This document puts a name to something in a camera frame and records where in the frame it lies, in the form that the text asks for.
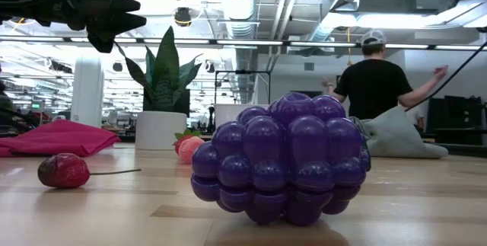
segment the hand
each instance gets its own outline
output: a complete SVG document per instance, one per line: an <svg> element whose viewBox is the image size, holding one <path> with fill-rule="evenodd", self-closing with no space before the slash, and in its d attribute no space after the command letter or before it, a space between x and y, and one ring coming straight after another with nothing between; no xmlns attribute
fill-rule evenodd
<svg viewBox="0 0 487 246"><path fill-rule="evenodd" d="M322 77L321 78L321 86L323 87L329 87L329 86L333 86L333 84L331 84L328 80L327 77Z"/></svg>
<svg viewBox="0 0 487 246"><path fill-rule="evenodd" d="M435 68L433 70L433 76L436 78L438 81L440 81L448 72L448 65L444 65L439 68Z"/></svg>

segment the gray fabric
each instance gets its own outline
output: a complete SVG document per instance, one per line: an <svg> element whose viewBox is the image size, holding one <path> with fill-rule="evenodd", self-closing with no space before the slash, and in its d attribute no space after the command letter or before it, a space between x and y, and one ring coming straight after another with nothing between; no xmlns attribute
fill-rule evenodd
<svg viewBox="0 0 487 246"><path fill-rule="evenodd" d="M373 157L443 158L448 155L443 147L423 143L401 107L394 107L373 120L354 117L350 120L365 136Z"/></svg>

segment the wooden tabletop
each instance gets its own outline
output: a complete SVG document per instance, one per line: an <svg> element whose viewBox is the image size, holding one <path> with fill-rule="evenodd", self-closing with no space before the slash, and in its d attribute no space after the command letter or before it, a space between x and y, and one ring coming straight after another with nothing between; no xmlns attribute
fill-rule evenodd
<svg viewBox="0 0 487 246"><path fill-rule="evenodd" d="M191 168L172 152L118 145L87 158L76 190L37 180L41 158L0 159L2 246L487 245L487 160L374 158L362 191L341 215L310 227L257 226L191 191Z"/></svg>

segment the black t-shirt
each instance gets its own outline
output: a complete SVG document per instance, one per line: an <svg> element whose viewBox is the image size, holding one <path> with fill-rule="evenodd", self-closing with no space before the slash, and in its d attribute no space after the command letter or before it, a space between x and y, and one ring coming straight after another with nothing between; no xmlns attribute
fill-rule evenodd
<svg viewBox="0 0 487 246"><path fill-rule="evenodd" d="M397 106L397 98L410 91L404 71L379 59L366 59L348 67L335 89L335 93L350 98L349 115L360 120L373 119Z"/></svg>

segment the potted plant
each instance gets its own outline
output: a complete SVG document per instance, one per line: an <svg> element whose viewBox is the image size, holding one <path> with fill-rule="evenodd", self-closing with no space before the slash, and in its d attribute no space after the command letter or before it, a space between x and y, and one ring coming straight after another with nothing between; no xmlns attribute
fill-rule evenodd
<svg viewBox="0 0 487 246"><path fill-rule="evenodd" d="M180 66L174 31L169 27L162 38L157 56L145 47L147 71L144 72L133 60L125 57L132 78L144 88L144 111L137 116L135 147L145 150L174 150L176 133L184 133L186 114L174 112L174 104L196 77L201 63L191 62Z"/></svg>

